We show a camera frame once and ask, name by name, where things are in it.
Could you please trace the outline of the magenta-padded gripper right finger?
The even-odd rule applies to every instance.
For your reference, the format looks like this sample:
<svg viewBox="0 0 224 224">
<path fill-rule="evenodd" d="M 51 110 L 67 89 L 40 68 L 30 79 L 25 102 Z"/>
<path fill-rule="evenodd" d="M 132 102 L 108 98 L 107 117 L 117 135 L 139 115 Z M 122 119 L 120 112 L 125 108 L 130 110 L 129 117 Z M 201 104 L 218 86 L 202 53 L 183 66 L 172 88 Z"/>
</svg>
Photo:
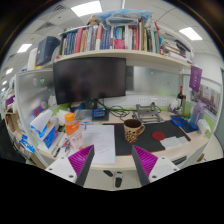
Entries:
<svg viewBox="0 0 224 224">
<path fill-rule="evenodd" d="M 132 146 L 132 157 L 142 186 L 179 171 L 166 157 L 157 157 L 136 145 Z"/>
</svg>

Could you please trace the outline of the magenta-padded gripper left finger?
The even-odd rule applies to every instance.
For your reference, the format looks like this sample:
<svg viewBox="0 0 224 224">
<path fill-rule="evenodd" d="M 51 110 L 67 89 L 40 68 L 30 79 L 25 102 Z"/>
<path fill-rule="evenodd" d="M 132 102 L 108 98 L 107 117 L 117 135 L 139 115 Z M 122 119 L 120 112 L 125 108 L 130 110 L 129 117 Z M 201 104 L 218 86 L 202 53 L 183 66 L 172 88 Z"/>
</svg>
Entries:
<svg viewBox="0 0 224 224">
<path fill-rule="evenodd" d="M 58 158 L 46 171 L 83 187 L 94 154 L 94 146 L 90 145 L 69 157 Z"/>
</svg>

